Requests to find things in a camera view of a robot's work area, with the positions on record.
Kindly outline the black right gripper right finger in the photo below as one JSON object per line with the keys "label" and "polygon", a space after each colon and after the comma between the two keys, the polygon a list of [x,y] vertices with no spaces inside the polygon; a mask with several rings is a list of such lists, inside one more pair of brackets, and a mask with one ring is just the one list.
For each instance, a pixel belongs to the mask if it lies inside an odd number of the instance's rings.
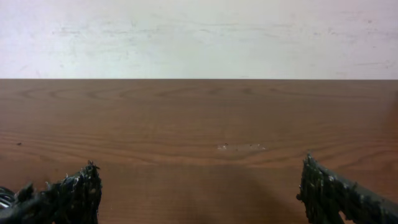
{"label": "black right gripper right finger", "polygon": [[303,160],[297,200],[309,223],[397,224],[397,204],[322,166],[311,154]]}

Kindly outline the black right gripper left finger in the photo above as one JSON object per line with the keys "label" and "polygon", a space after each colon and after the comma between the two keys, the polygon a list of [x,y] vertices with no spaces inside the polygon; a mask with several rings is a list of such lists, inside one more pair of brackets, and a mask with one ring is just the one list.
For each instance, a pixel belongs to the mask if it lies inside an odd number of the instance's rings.
{"label": "black right gripper left finger", "polygon": [[99,167],[92,161],[74,175],[37,190],[1,187],[1,224],[98,224],[102,196]]}

